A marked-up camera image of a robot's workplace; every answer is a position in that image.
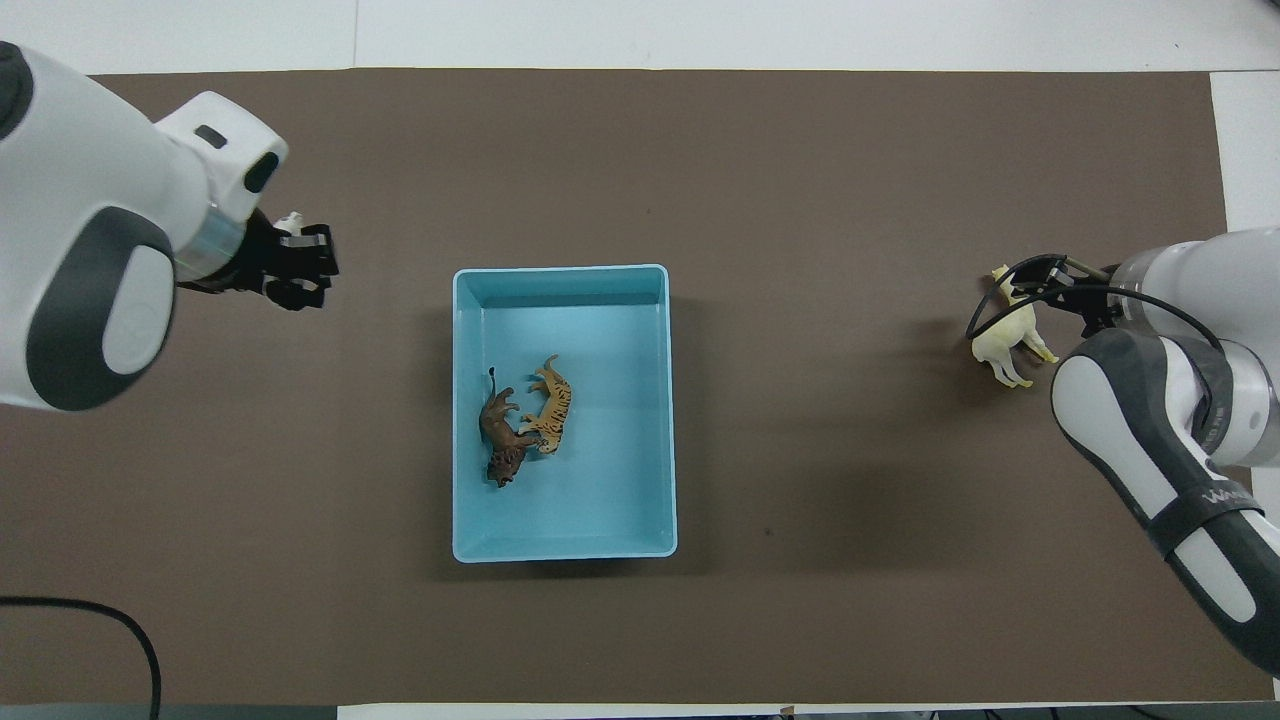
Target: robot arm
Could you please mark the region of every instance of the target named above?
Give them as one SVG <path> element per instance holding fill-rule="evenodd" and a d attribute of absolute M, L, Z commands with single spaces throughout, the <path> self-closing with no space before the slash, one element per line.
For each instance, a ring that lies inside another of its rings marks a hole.
<path fill-rule="evenodd" d="M 0 402 L 86 410 L 168 336 L 174 287 L 320 306 L 325 225 L 256 210 L 288 147 L 205 92 L 151 124 L 106 88 L 0 42 Z"/>
<path fill-rule="evenodd" d="M 1053 415 L 1222 634 L 1280 675 L 1280 532 L 1211 460 L 1238 460 L 1231 427 L 1251 416 L 1231 415 L 1233 395 L 1262 369 L 1225 347 L 1105 329 L 1060 366 Z"/>

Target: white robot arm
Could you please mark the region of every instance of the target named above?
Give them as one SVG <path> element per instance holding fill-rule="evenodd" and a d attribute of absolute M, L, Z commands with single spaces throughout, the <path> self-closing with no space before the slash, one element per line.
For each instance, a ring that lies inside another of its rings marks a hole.
<path fill-rule="evenodd" d="M 86 410 L 168 336 L 174 287 L 323 304 L 325 225 L 275 229 L 259 193 L 288 147 L 204 92 L 159 123 L 87 77 L 0 42 L 0 402 Z"/>
<path fill-rule="evenodd" d="M 1271 383 L 1280 369 L 1280 229 L 1144 252 L 1101 282 L 1097 272 L 1068 275 L 1066 264 L 1033 265 L 1020 281 L 1015 273 L 1015 287 L 1085 315 L 1085 334 L 1096 333 L 1053 379 L 1062 433 L 1107 478 L 1222 634 L 1280 676 L 1280 530 L 1220 473 L 1280 461 Z M 1064 292 L 1091 284 L 1130 295 L 1107 304 L 1102 292 Z M 1196 318 L 1221 347 L 1138 296 Z"/>

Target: cream horse figurine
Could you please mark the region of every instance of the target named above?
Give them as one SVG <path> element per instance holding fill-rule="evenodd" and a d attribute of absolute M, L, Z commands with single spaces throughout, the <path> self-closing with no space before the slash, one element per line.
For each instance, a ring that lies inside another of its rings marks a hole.
<path fill-rule="evenodd" d="M 991 275 L 1000 279 L 1009 272 L 1009 265 L 1001 265 L 991 272 Z M 1014 300 L 1014 286 L 1005 279 L 1000 283 L 1000 291 L 1010 305 Z M 1030 380 L 1024 380 L 1014 369 L 1014 359 L 1009 351 L 1019 342 L 1025 342 L 1032 352 L 1039 355 L 1046 363 L 1057 363 L 1057 356 L 1044 347 L 1044 340 L 1036 332 L 1036 310 L 1030 305 L 1015 310 L 1011 315 L 1001 319 L 987 332 L 973 338 L 973 356 L 979 363 L 991 363 L 991 370 L 996 379 L 1006 387 L 1032 387 Z"/>

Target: brown paper sheet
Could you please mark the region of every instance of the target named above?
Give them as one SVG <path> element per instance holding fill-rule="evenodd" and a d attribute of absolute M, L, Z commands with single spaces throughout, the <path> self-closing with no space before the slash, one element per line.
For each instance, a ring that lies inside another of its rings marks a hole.
<path fill-rule="evenodd" d="M 352 70 L 211 88 L 334 228 L 323 311 L 179 297 L 129 393 L 0 409 L 0 591 L 132 612 L 173 702 L 1268 698 L 960 340 L 1001 263 L 1224 229 L 1204 74 Z M 461 566 L 451 277 L 671 270 L 680 550 Z M 1078 323 L 1039 311 L 1065 355 Z M 0 616 L 0 701 L 145 697 L 122 629 Z"/>

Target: small white toy figurine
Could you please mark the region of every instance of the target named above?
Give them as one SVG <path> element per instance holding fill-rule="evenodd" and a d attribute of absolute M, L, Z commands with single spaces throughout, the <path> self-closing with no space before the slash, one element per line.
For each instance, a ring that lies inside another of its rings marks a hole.
<path fill-rule="evenodd" d="M 279 220 L 275 220 L 275 224 L 271 227 L 289 234 L 302 234 L 302 213 L 294 210 Z"/>
<path fill-rule="evenodd" d="M 991 275 L 998 281 L 1000 275 L 1007 272 L 1009 265 L 1001 265 L 992 270 Z M 1005 295 L 1009 305 L 1016 302 L 1014 286 L 1009 279 L 1000 283 L 1000 291 Z M 1036 310 L 1030 305 L 1015 310 L 987 332 L 973 338 L 973 356 L 979 363 L 991 363 L 991 370 L 996 374 L 996 379 L 1006 387 L 1032 387 L 1030 380 L 1019 377 L 1018 370 L 1014 369 L 1014 359 L 1009 355 L 1009 351 L 1019 342 L 1025 342 L 1027 347 L 1030 347 L 1032 352 L 1039 355 L 1046 363 L 1057 363 L 1057 356 L 1044 347 L 1044 341 L 1036 332 Z"/>

